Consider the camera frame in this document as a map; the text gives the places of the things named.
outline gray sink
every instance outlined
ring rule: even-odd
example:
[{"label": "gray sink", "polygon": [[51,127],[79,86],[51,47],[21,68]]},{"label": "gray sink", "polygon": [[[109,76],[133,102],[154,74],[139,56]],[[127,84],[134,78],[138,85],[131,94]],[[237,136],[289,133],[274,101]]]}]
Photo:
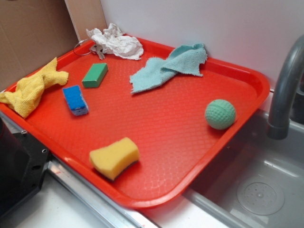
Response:
[{"label": "gray sink", "polygon": [[266,119],[257,111],[185,196],[230,227],[304,227],[304,127],[272,140]]}]

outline white wall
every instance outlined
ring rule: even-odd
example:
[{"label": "white wall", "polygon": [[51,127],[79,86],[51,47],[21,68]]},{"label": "white wall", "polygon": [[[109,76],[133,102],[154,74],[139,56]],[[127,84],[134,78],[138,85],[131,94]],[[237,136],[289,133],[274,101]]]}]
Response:
[{"label": "white wall", "polygon": [[272,88],[304,34],[304,0],[101,0],[107,24],[172,47],[203,42],[210,57],[257,70]]}]

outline sponge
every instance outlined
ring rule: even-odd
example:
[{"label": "sponge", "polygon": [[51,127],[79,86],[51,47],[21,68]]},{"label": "sponge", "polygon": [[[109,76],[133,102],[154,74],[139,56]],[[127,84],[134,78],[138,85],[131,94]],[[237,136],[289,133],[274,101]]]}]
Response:
[{"label": "sponge", "polygon": [[205,117],[211,127],[224,130],[234,123],[236,110],[229,101],[214,100],[207,106]]},{"label": "sponge", "polygon": [[93,167],[112,181],[139,158],[138,147],[127,137],[90,152],[90,162]]},{"label": "sponge", "polygon": [[89,108],[84,100],[78,85],[63,88],[67,104],[74,115],[85,115]]},{"label": "sponge", "polygon": [[99,87],[107,71],[108,65],[106,63],[93,64],[84,79],[82,80],[82,84],[85,88]]}]

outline plastic tray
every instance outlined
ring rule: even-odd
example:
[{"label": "plastic tray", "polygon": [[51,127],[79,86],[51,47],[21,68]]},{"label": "plastic tray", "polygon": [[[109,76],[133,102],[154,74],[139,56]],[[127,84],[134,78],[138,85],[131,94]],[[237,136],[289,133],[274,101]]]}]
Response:
[{"label": "plastic tray", "polygon": [[[130,76],[148,58],[165,59],[173,50],[139,40],[144,48],[139,61],[114,55],[101,61],[97,55],[80,57],[72,51],[58,59],[57,70],[69,72],[65,87],[81,87],[87,115],[73,116],[63,87],[57,85],[44,92],[25,120],[0,104],[3,113],[56,157],[117,203],[134,209],[155,207],[182,194],[269,94],[269,83],[259,72],[209,58],[200,65],[203,77],[177,75],[159,88],[132,95]],[[86,52],[91,45],[78,51]],[[98,88],[84,88],[81,81],[93,63],[107,63],[109,70]],[[236,108],[236,122],[227,130],[214,130],[205,120],[205,109],[215,99]],[[94,170],[89,153],[126,136],[139,147],[140,161],[109,181]]]}]

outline rubber ball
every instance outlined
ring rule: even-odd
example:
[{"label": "rubber ball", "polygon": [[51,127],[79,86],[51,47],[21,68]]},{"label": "rubber ball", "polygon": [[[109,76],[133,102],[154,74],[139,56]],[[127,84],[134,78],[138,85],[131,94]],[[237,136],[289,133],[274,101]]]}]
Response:
[{"label": "rubber ball", "polygon": [[229,101],[214,100],[207,106],[205,118],[212,128],[224,130],[234,123],[236,110]]}]

